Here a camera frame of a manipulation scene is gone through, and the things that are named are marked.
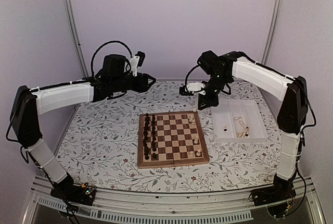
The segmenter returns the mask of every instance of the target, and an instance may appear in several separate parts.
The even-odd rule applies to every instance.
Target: wire
[[[191,70],[187,73],[187,75],[186,75],[186,77],[185,77],[185,90],[186,90],[187,92],[189,92],[188,89],[187,89],[187,80],[188,80],[188,77],[189,77],[189,75],[193,72],[193,70],[195,70],[195,69],[198,68],[198,67],[199,67],[199,65],[196,65],[196,66],[194,66],[193,68],[191,68]],[[191,92],[193,92],[193,93],[199,93],[199,92],[201,92],[201,91],[203,91],[203,90],[204,90],[204,88],[201,89],[201,90],[191,91]]]
[[[92,77],[94,77],[94,59],[95,59],[96,54],[100,51],[101,48],[103,48],[105,45],[108,45],[110,43],[119,43],[119,44],[123,45],[129,51],[130,58],[132,57],[132,52],[131,52],[130,48],[126,44],[124,44],[123,42],[118,41],[118,40],[106,42],[106,43],[102,44],[93,54],[92,60],[90,62]]]
[[[303,181],[303,183],[304,183],[304,194],[303,194],[303,198],[302,198],[300,204],[299,204],[299,205],[298,205],[298,206],[297,206],[292,212],[287,213],[287,214],[285,215],[285,217],[290,216],[290,215],[292,215],[293,213],[295,213],[296,210],[300,208],[300,206],[302,205],[302,203],[304,202],[304,199],[305,199],[305,197],[306,197],[306,181],[305,181],[305,179],[303,178],[303,176],[301,175],[301,173],[300,173],[300,171],[299,171],[299,169],[298,169],[298,163],[296,163],[296,171],[297,171],[298,175],[300,176],[300,178],[302,179],[302,181]]]
[[[76,217],[74,211],[72,210],[72,205],[71,205],[67,200],[65,200],[65,199],[63,199],[63,198],[61,197],[61,194],[58,192],[58,190],[57,190],[56,187],[54,186],[54,183],[52,182],[52,180],[51,180],[51,178],[49,177],[48,173],[47,173],[44,169],[42,169],[42,171],[45,173],[46,178],[47,178],[48,181],[51,183],[52,187],[55,189],[55,191],[57,192],[57,194],[59,195],[59,197],[61,198],[61,200],[66,204],[66,206],[67,206],[67,214],[69,214],[69,211],[71,211],[71,213],[72,213],[72,215],[73,215],[73,217],[74,217],[74,219],[75,219],[75,221],[76,221],[76,224],[80,224],[80,222],[79,222],[79,220],[77,219],[77,217]],[[71,217],[69,217],[68,220],[69,220],[72,224],[75,224],[70,218],[71,218]]]

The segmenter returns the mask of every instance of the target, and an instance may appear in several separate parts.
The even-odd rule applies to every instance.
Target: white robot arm
[[[306,81],[303,77],[293,78],[253,61],[243,52],[230,52],[222,56],[212,51],[202,53],[189,74],[201,67],[210,75],[208,82],[187,83],[180,88],[181,95],[199,93],[198,109],[219,104],[220,92],[230,94],[229,83],[234,78],[248,81],[274,95],[283,102],[277,117],[281,131],[281,156],[273,186],[265,190],[253,190],[255,205],[268,204],[295,196],[292,181],[296,176],[297,161],[303,144],[303,126],[308,112]]]

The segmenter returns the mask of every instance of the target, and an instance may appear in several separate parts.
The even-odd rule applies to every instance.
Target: purple-white wall
[[[308,82],[318,125],[305,131],[300,168],[311,175],[327,223],[333,223],[332,53],[333,0],[283,0],[268,65]],[[267,99],[276,114],[280,103]]]
[[[218,55],[244,51],[260,60],[270,27],[274,0],[72,0],[84,58],[109,40],[124,41],[146,53],[140,71],[159,79],[184,79],[202,52]],[[107,46],[95,68],[110,53]],[[203,72],[191,78],[205,77]]]
[[[63,0],[0,0],[0,4],[0,223],[18,224],[36,170],[23,161],[18,143],[5,141],[16,89],[82,75]],[[41,131],[53,150],[71,112],[64,108],[40,117]]]

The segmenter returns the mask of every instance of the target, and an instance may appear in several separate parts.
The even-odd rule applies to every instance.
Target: black chess piece
[[[148,155],[148,153],[149,153],[149,148],[148,148],[148,146],[145,146],[144,151],[145,151],[145,156]]]

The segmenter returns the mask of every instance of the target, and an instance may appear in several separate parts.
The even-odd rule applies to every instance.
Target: floral tablecloth
[[[159,81],[147,93],[81,104],[57,158],[76,182],[100,188],[144,192],[203,192],[269,184],[277,170],[280,134],[259,89],[247,82],[231,84],[220,97],[257,102],[268,139],[263,143],[215,143],[210,109],[199,111],[210,163],[163,169],[138,169],[139,114],[191,110],[197,96],[180,96],[181,82]]]

